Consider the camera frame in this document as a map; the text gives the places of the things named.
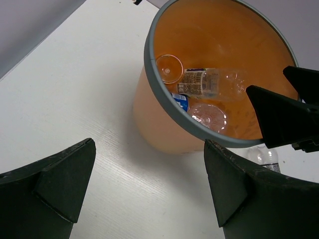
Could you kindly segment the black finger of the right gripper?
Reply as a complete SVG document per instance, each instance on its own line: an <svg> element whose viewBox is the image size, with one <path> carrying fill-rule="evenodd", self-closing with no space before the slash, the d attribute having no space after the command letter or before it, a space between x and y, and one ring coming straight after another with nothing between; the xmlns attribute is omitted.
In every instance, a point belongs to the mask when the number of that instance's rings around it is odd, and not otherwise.
<svg viewBox="0 0 319 239"><path fill-rule="evenodd" d="M319 104L318 70L287 66L283 74L305 103Z"/></svg>
<svg viewBox="0 0 319 239"><path fill-rule="evenodd" d="M268 148L318 149L319 107L257 86L246 89Z"/></svg>

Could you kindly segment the small clear bottle black label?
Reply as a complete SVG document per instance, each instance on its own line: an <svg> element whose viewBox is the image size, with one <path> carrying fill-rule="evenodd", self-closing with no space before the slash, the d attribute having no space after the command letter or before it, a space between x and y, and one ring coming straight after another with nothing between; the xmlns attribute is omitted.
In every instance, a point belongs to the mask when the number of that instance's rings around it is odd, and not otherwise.
<svg viewBox="0 0 319 239"><path fill-rule="evenodd" d="M281 173L278 153L274 148L269 149L266 145L250 147L246 152L246 158L269 170Z"/></svg>

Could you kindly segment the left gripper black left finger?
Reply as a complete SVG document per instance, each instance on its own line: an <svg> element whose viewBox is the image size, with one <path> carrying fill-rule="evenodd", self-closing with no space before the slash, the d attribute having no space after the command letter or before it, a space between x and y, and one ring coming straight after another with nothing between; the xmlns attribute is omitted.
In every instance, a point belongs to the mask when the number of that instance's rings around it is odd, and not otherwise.
<svg viewBox="0 0 319 239"><path fill-rule="evenodd" d="M78 222L96 157L87 138L0 175L2 239L68 239Z"/></svg>

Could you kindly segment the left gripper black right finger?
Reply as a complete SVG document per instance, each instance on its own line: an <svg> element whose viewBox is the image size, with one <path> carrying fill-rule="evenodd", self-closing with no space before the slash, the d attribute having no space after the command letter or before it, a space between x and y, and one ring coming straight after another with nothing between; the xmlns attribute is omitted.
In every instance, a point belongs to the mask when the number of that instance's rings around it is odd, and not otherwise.
<svg viewBox="0 0 319 239"><path fill-rule="evenodd" d="M318 238L318 183L269 170L211 140L204 145L204 162L227 239Z"/></svg>

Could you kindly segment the orange juice bottle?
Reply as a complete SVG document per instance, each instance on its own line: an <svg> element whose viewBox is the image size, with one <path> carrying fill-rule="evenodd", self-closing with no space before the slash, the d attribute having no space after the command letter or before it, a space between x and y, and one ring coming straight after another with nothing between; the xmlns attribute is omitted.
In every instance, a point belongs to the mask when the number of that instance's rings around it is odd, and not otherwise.
<svg viewBox="0 0 319 239"><path fill-rule="evenodd" d="M174 84L183 76L183 64L174 55L166 54L158 57L156 65L160 77L165 84Z"/></svg>

